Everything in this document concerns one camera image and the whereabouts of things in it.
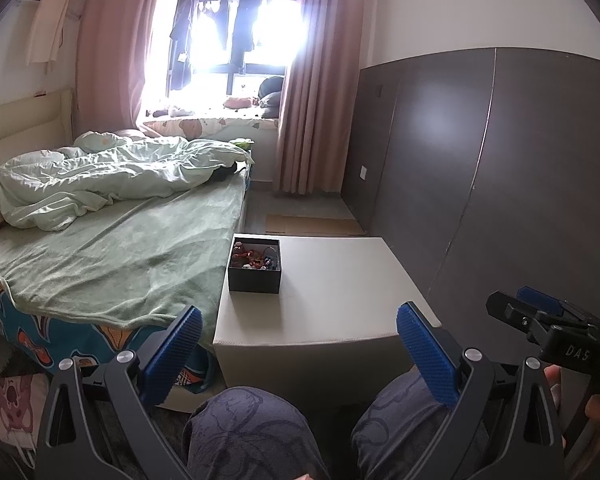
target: plush toy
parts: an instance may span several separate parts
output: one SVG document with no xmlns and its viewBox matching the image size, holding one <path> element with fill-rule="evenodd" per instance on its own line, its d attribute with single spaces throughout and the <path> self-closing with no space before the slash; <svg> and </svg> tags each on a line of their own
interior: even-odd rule
<svg viewBox="0 0 600 480">
<path fill-rule="evenodd" d="M 248 152 L 255 142 L 251 139 L 234 139 L 230 140 L 229 143 L 235 144 L 238 148 L 242 148 L 245 152 Z"/>
</svg>

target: pink curtain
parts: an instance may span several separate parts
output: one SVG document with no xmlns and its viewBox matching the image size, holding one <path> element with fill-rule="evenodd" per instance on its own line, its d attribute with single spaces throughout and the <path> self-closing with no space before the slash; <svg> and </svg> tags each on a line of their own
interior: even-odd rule
<svg viewBox="0 0 600 480">
<path fill-rule="evenodd" d="M 87 0 L 76 62 L 77 134 L 135 128 L 156 0 Z"/>
<path fill-rule="evenodd" d="M 360 71 L 364 0 L 299 0 L 306 43 L 287 70 L 277 190 L 339 192 Z"/>
</svg>

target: dark patterned pants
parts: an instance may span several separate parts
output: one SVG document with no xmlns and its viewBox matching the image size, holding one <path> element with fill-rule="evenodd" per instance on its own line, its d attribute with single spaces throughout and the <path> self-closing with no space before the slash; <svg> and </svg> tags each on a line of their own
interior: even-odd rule
<svg viewBox="0 0 600 480">
<path fill-rule="evenodd" d="M 446 417 L 421 375 L 408 372 L 376 397 L 351 434 L 365 480 L 404 480 Z M 256 388 L 229 388 L 191 416 L 183 435 L 194 480 L 328 480 L 306 419 L 286 400 Z M 486 446 L 478 430 L 456 480 L 468 478 Z"/>
</svg>

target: hanging clothes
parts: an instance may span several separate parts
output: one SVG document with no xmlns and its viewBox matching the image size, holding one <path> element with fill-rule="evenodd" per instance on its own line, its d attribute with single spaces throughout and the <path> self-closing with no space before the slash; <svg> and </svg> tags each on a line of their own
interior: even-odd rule
<svg viewBox="0 0 600 480">
<path fill-rule="evenodd" d="M 258 19 L 262 0 L 240 0 L 232 36 L 231 64 L 244 68 L 244 53 L 253 50 L 253 24 Z"/>
<path fill-rule="evenodd" d="M 171 30 L 169 90 L 182 90 L 191 83 L 191 47 L 194 26 L 198 21 L 200 0 L 178 0 Z"/>
<path fill-rule="evenodd" d="M 206 7 L 203 12 L 216 23 L 218 41 L 222 50 L 226 50 L 229 39 L 229 0 L 220 0 L 220 8 L 216 12 Z"/>
</svg>

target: screw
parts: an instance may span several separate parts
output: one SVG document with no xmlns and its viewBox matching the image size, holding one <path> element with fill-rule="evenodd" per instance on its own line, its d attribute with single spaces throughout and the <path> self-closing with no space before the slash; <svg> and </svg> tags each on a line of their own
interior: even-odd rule
<svg viewBox="0 0 600 480">
<path fill-rule="evenodd" d="M 116 361 L 118 361 L 119 363 L 128 363 L 133 358 L 134 353 L 131 350 L 123 350 L 118 355 L 116 355 Z"/>
<path fill-rule="evenodd" d="M 68 370 L 69 368 L 71 368 L 74 365 L 74 360 L 73 359 L 69 359 L 68 357 L 65 357 L 64 359 L 62 359 L 62 361 L 60 361 L 58 363 L 58 368 L 60 368 L 62 371 Z"/>
<path fill-rule="evenodd" d="M 538 361 L 538 359 L 536 359 L 535 357 L 527 357 L 526 365 L 532 370 L 538 370 L 538 368 L 540 367 L 540 361 Z"/>
<path fill-rule="evenodd" d="M 477 348 L 469 348 L 464 352 L 464 357 L 469 359 L 469 361 L 478 362 L 482 359 L 482 352 Z"/>
</svg>

